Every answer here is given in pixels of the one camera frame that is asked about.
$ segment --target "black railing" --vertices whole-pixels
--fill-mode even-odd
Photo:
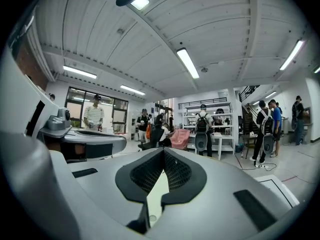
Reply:
[[[204,99],[204,100],[198,100],[198,101],[192,101],[192,102],[185,102],[185,103],[179,103],[179,109],[182,110],[183,107],[186,106],[201,106],[201,104],[206,104],[206,105],[210,105],[213,103],[218,103],[218,102],[226,102],[227,101],[227,97],[223,97],[223,98],[212,98],[212,99]]]
[[[244,90],[239,93],[240,102],[243,102],[246,98],[248,98],[260,85],[249,85]]]

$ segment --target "person in blue shirt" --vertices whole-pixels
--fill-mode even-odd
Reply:
[[[280,148],[280,136],[281,136],[281,112],[280,109],[277,107],[277,103],[274,99],[270,100],[270,106],[273,108],[273,120],[274,120],[274,130],[273,130],[273,137],[275,140],[275,151],[271,158],[277,158],[279,154]]]

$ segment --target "man in striped shirt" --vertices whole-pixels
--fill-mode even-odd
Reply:
[[[96,94],[93,98],[93,105],[85,108],[84,123],[86,129],[97,131],[98,126],[102,125],[105,113],[101,107],[98,107],[100,101],[101,96]]]

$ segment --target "blue shirt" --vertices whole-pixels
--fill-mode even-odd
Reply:
[[[277,129],[277,121],[279,121],[279,129],[281,129],[281,112],[278,107],[273,110],[274,129]]]

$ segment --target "chair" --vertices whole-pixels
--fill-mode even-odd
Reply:
[[[189,142],[190,131],[187,129],[176,129],[170,138],[172,148],[185,150]]]
[[[153,149],[153,148],[158,148],[159,147],[159,141],[164,134],[164,129],[158,129],[154,128],[151,132],[150,136],[150,142],[148,143],[141,143],[138,145],[138,147],[142,150],[148,150],[148,149]]]

